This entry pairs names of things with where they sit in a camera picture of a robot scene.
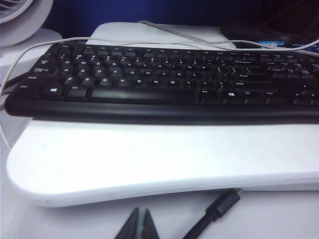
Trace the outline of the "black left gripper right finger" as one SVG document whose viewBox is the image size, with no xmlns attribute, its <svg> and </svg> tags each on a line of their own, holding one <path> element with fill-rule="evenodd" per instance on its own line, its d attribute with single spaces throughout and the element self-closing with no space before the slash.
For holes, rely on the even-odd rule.
<svg viewBox="0 0 319 239">
<path fill-rule="evenodd" d="M 142 239 L 159 239 L 155 224 L 148 209 L 145 209 L 142 219 Z"/>
</svg>

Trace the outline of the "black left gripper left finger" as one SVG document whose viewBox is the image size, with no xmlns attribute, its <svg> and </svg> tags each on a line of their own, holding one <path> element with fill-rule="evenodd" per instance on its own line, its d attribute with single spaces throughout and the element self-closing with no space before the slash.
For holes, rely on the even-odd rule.
<svg viewBox="0 0 319 239">
<path fill-rule="evenodd" d="M 135 208 L 116 235 L 115 239 L 134 239 L 137 233 L 138 218 L 139 208 Z"/>
</svg>

